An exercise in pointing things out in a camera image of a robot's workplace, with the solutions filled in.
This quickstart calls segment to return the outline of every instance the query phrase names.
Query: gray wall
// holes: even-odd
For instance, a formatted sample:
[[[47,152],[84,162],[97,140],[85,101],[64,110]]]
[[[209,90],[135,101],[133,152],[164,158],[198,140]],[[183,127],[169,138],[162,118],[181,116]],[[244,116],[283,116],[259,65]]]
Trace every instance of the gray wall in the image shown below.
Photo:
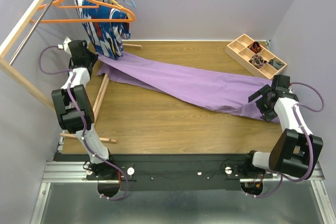
[[[272,51],[288,63],[292,81],[309,83],[323,94],[326,108],[321,113],[302,109],[312,132],[324,140],[320,157],[328,193],[336,208],[335,173],[335,0],[295,0],[271,41]],[[316,95],[297,87],[301,102],[320,106]]]
[[[132,39],[270,39],[293,0],[134,0]]]
[[[0,0],[4,6],[0,12],[0,43],[32,1]],[[53,9],[49,16],[66,18],[68,14]],[[38,54],[48,45],[61,43],[66,35],[79,38],[78,31],[83,32],[80,24],[71,27],[41,24],[14,67],[50,97],[51,91],[64,83],[66,74],[53,77],[42,74],[37,66]],[[18,43],[7,55],[7,60],[17,46]],[[46,69],[52,71],[67,67],[69,57],[66,53],[57,51],[45,56],[43,64]],[[0,223],[30,223],[44,165],[56,150],[60,128],[55,115],[48,108],[1,71],[0,89]]]

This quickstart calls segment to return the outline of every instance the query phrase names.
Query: wooden table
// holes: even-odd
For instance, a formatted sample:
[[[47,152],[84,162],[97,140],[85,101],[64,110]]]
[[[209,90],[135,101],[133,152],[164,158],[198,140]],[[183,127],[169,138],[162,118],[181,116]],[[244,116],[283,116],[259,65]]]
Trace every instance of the wooden table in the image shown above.
[[[139,41],[137,56],[213,71],[251,75],[224,49],[227,42]],[[95,73],[86,89],[91,104],[102,76]],[[111,153],[247,153],[270,152],[281,135],[279,124],[211,112],[155,91],[110,81],[95,125]],[[86,153],[78,140],[66,139],[64,154]]]

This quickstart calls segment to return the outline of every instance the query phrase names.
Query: clothing rack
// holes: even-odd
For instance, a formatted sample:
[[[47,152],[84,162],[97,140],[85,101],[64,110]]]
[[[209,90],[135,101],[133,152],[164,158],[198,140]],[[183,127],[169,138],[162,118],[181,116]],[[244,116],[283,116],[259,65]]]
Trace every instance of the clothing rack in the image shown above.
[[[44,95],[36,86],[34,86],[31,82],[29,82],[20,72],[18,72],[14,67],[13,64],[15,63],[17,57],[22,52],[23,48],[26,46],[28,40],[32,36],[33,32],[43,19],[44,15],[47,13],[49,7],[53,3],[54,0],[49,0],[45,6],[45,8],[42,10],[32,27],[30,28],[29,32],[25,36],[25,38],[22,40],[18,48],[16,49],[15,53],[7,62],[4,58],[9,52],[9,50],[12,48],[15,41],[18,39],[18,37],[21,35],[23,30],[28,25],[29,21],[33,17],[33,15],[36,13],[39,6],[42,4],[44,0],[34,0],[32,4],[28,7],[27,11],[23,14],[21,19],[18,21],[18,23],[15,25],[15,27],[12,29],[12,31],[9,33],[7,38],[4,40],[4,42],[0,46],[0,70],[4,72],[6,75],[8,75],[10,78],[12,78],[15,82],[17,82],[21,87],[23,87],[28,93],[30,93],[32,96],[34,96],[38,101],[40,101],[42,104],[50,108],[53,112],[55,112],[53,103],[48,99],[46,95]],[[140,47],[139,45],[132,45],[132,44],[125,44],[125,46],[135,46]],[[108,85],[108,76],[107,74],[104,76],[104,81],[102,82],[102,85],[100,87],[99,95],[96,98],[96,101],[93,106],[93,111],[95,113],[95,119],[97,119],[101,103]]]

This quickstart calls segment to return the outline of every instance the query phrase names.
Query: purple cloth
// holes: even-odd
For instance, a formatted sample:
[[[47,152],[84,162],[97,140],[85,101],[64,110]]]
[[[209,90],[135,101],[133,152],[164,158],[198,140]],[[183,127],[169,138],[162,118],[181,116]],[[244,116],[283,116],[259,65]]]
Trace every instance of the purple cloth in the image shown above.
[[[261,113],[248,97],[271,85],[270,80],[147,60],[124,52],[119,60],[99,56],[98,75],[110,80],[164,92],[207,110],[259,119]]]

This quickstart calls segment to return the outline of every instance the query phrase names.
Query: purple cable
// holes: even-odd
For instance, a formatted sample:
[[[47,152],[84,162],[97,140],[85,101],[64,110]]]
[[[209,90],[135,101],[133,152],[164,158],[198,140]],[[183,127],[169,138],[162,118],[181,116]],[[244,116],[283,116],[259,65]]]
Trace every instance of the purple cable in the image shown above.
[[[41,72],[42,73],[45,73],[45,74],[58,74],[58,73],[66,73],[66,72],[70,72],[71,69],[66,69],[66,70],[61,70],[61,71],[58,71],[58,72],[46,72],[43,68],[42,68],[42,64],[41,64],[41,58],[42,58],[42,55],[44,54],[45,51],[47,51],[48,49],[50,48],[58,48],[58,46],[49,46],[49,47],[46,47],[45,49],[42,50],[42,52],[40,53],[39,57],[38,57],[38,67],[40,68]]]
[[[263,194],[263,195],[248,194],[248,195],[253,196],[255,198],[263,198],[263,197],[269,196],[272,193],[274,193],[277,189],[279,189],[279,187],[280,187],[280,185],[282,183],[283,177],[286,178],[289,181],[292,181],[292,182],[301,182],[301,181],[305,180],[306,178],[308,178],[308,176],[310,175],[311,171],[313,170],[313,161],[314,161],[313,146],[311,144],[308,132],[306,131],[305,127],[302,126],[302,122],[300,120],[298,112],[296,111],[296,106],[302,106],[302,107],[304,107],[304,108],[306,108],[308,110],[311,110],[313,112],[321,112],[322,110],[324,110],[325,103],[324,103],[324,99],[323,99],[321,93],[317,89],[315,89],[314,87],[312,87],[311,85],[308,85],[308,84],[305,84],[305,83],[302,83],[302,82],[292,82],[291,85],[292,84],[303,85],[303,86],[306,86],[306,87],[312,89],[319,96],[319,98],[321,99],[321,102],[322,102],[321,108],[317,109],[317,110],[313,109],[313,108],[311,108],[311,107],[309,107],[307,105],[304,105],[302,103],[296,103],[293,106],[293,113],[294,113],[295,119],[298,122],[298,124],[300,125],[300,128],[302,129],[302,132],[304,133],[304,136],[306,137],[307,144],[308,144],[308,149],[309,149],[309,165],[308,165],[308,169],[307,169],[307,172],[301,178],[298,178],[298,179],[291,178],[291,177],[289,177],[289,176],[287,176],[285,174],[280,174],[281,179],[280,179],[279,185],[276,188],[274,188],[272,191],[270,191],[269,193],[266,193],[266,194]]]
[[[125,189],[124,194],[123,194],[122,196],[117,197],[117,198],[109,198],[109,197],[106,197],[106,196],[103,195],[103,194],[101,194],[100,196],[103,197],[103,198],[105,198],[105,199],[107,199],[107,200],[119,200],[119,199],[123,199],[123,198],[126,197],[126,194],[127,194],[128,190],[129,190],[129,182],[128,182],[128,179],[127,179],[125,173],[124,173],[119,167],[117,167],[116,165],[113,165],[111,162],[105,160],[104,158],[102,158],[102,157],[98,156],[96,153],[94,153],[94,151],[89,147],[89,145],[88,145],[87,142],[86,142],[85,132],[86,132],[86,129],[87,129],[87,124],[86,124],[86,121],[85,121],[85,118],[84,118],[83,113],[80,111],[80,109],[79,109],[79,107],[78,107],[78,104],[77,104],[77,102],[75,101],[74,96],[71,94],[71,91],[70,91],[71,82],[73,82],[75,76],[76,76],[76,73],[73,72],[73,75],[72,75],[72,77],[71,77],[71,79],[70,79],[70,83],[68,84],[67,92],[68,92],[68,95],[69,95],[69,97],[70,97],[72,103],[74,104],[74,106],[75,106],[77,112],[79,113],[80,118],[81,118],[82,121],[83,121],[84,128],[83,128],[82,137],[84,137],[84,139],[83,139],[84,145],[85,145],[86,149],[88,149],[89,152],[92,153],[92,155],[95,155],[95,157],[97,157],[99,160],[105,162],[106,164],[112,166],[114,169],[118,170],[118,171],[124,176],[124,178],[125,178],[125,182],[126,182],[126,189]]]

